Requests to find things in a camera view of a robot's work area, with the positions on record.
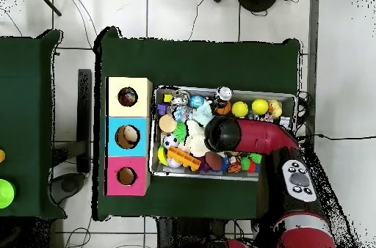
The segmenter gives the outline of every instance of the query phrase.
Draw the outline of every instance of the green tablecloth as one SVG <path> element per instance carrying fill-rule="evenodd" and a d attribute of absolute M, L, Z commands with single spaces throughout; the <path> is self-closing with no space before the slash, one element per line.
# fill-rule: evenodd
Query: green tablecloth
<path fill-rule="evenodd" d="M 94 218 L 146 215 L 251 219 L 256 214 L 257 183 L 252 181 L 152 176 L 144 197 L 103 196 L 104 134 L 98 132 L 105 127 L 106 76 L 147 77 L 154 86 L 225 85 L 234 90 L 296 94 L 299 50 L 297 40 L 281 44 L 174 42 L 122 39 L 115 27 L 103 30 L 95 42 L 94 158 L 99 156 L 99 168 L 93 176 Z"/>
<path fill-rule="evenodd" d="M 0 216 L 62 218 L 48 197 L 51 168 L 51 55 L 60 31 L 37 39 L 0 37 L 0 178 L 15 186 L 15 199 Z"/>

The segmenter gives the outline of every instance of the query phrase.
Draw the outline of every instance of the box with round hole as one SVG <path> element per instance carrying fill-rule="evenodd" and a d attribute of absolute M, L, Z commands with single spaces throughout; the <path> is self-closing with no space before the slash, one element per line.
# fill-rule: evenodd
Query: box with round hole
<path fill-rule="evenodd" d="M 150 184 L 146 156 L 110 156 L 106 169 L 107 194 L 143 196 Z"/>
<path fill-rule="evenodd" d="M 149 117 L 109 117 L 108 156 L 147 156 Z"/>
<path fill-rule="evenodd" d="M 150 117 L 153 85 L 147 78 L 107 77 L 110 117 Z"/>

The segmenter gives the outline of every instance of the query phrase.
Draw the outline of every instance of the blue ball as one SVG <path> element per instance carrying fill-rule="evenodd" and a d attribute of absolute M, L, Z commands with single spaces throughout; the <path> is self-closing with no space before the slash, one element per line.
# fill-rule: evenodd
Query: blue ball
<path fill-rule="evenodd" d="M 189 99 L 189 105 L 194 109 L 197 109 L 199 106 L 202 106 L 203 103 L 203 96 L 200 95 L 194 95 Z"/>

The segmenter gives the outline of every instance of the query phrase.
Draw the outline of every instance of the soccer ball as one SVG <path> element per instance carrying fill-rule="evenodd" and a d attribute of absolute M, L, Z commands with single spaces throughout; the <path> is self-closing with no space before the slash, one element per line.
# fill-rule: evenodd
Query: soccer ball
<path fill-rule="evenodd" d="M 179 143 L 176 139 L 176 136 L 174 134 L 167 134 L 163 138 L 163 146 L 166 149 L 169 149 L 170 147 L 178 147 Z"/>

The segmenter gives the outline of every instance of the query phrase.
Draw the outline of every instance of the toy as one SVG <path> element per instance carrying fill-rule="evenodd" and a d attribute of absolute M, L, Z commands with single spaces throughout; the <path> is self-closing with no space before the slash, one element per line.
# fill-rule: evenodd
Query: toy
<path fill-rule="evenodd" d="M 220 170 L 222 168 L 222 158 L 215 152 L 206 152 L 205 161 L 212 170 Z"/>
<path fill-rule="evenodd" d="M 187 105 L 189 103 L 189 93 L 185 90 L 176 90 L 173 92 L 173 99 L 171 104 Z"/>
<path fill-rule="evenodd" d="M 0 150 L 0 163 L 5 160 L 5 152 L 3 150 Z"/>
<path fill-rule="evenodd" d="M 159 119 L 159 127 L 166 133 L 172 133 L 176 129 L 177 122 L 169 114 L 163 115 Z"/>
<path fill-rule="evenodd" d="M 185 126 L 185 123 L 178 122 L 176 124 L 176 128 L 173 131 L 173 134 L 175 135 L 178 142 L 183 142 L 185 140 L 185 137 L 187 137 L 187 127 Z"/>
<path fill-rule="evenodd" d="M 204 102 L 205 100 L 203 99 L 203 96 L 200 95 L 193 95 L 189 99 L 189 105 L 194 109 L 198 108 L 199 106 L 202 106 Z"/>
<path fill-rule="evenodd" d="M 262 160 L 262 155 L 257 153 L 250 153 L 248 156 L 252 161 L 254 161 L 256 164 L 260 164 Z"/>
<path fill-rule="evenodd" d="M 158 159 L 163 165 L 167 166 L 165 148 L 162 146 L 158 148 Z"/>
<path fill-rule="evenodd" d="M 256 99 L 252 102 L 252 112 L 257 115 L 263 115 L 267 113 L 269 104 L 264 99 Z"/>
<path fill-rule="evenodd" d="M 164 94 L 163 95 L 163 102 L 169 103 L 173 99 L 173 96 L 171 94 Z"/>
<path fill-rule="evenodd" d="M 200 158 L 197 158 L 201 162 L 200 167 L 198 167 L 198 170 L 201 172 L 210 172 L 211 168 L 208 165 L 208 163 L 205 162 L 205 156 L 201 156 Z"/>
<path fill-rule="evenodd" d="M 282 103 L 276 100 L 272 100 L 268 101 L 268 104 L 268 111 L 272 114 L 275 120 L 278 119 L 282 115 Z"/>
<path fill-rule="evenodd" d="M 231 112 L 235 117 L 245 117 L 248 113 L 248 106 L 242 101 L 237 101 L 233 104 Z"/>
<path fill-rule="evenodd" d="M 186 122 L 187 120 L 191 120 L 195 112 L 194 109 L 185 105 L 171 106 L 170 110 L 172 112 L 173 119 L 176 122 Z"/>
<path fill-rule="evenodd" d="M 159 115 L 165 115 L 167 112 L 167 104 L 166 103 L 158 103 L 156 105 L 156 109 L 158 110 Z"/>
<path fill-rule="evenodd" d="M 196 158 L 190 156 L 189 154 L 179 150 L 176 147 L 170 147 L 167 152 L 168 158 L 174 158 L 175 161 L 183 163 L 184 167 L 191 167 L 191 170 L 194 172 L 200 167 L 201 162 Z"/>
<path fill-rule="evenodd" d="M 202 106 L 198 107 L 195 112 L 193 112 L 193 120 L 200 123 L 205 127 L 213 118 L 212 108 L 210 107 L 211 101 L 206 101 Z"/>
<path fill-rule="evenodd" d="M 163 138 L 163 146 L 166 149 L 169 149 L 170 147 L 178 147 L 178 140 L 176 139 L 174 134 L 167 134 Z"/>
<path fill-rule="evenodd" d="M 209 151 L 207 146 L 205 146 L 204 129 L 193 120 L 187 121 L 187 127 L 189 136 L 185 140 L 185 145 L 194 157 L 204 156 Z"/>
<path fill-rule="evenodd" d="M 260 121 L 262 122 L 270 122 L 273 123 L 273 116 L 269 113 L 265 113 L 263 117 L 260 117 Z"/>
<path fill-rule="evenodd" d="M 15 198 L 15 187 L 9 181 L 0 179 L 0 208 L 9 206 Z"/>
<path fill-rule="evenodd" d="M 241 158 L 239 156 L 232 156 L 229 159 L 230 166 L 228 168 L 228 172 L 236 173 L 242 170 L 242 165 L 240 163 Z"/>
<path fill-rule="evenodd" d="M 181 162 L 175 161 L 174 158 L 168 158 L 167 163 L 168 163 L 168 167 L 171 167 L 171 168 L 179 168 L 182 165 Z"/>
<path fill-rule="evenodd" d="M 226 115 L 231 110 L 231 102 L 227 102 L 226 106 L 224 108 L 216 108 L 215 111 L 219 115 Z"/>
<path fill-rule="evenodd" d="M 215 108 L 223 109 L 232 97 L 232 90 L 228 87 L 218 87 L 214 96 L 213 105 Z"/>

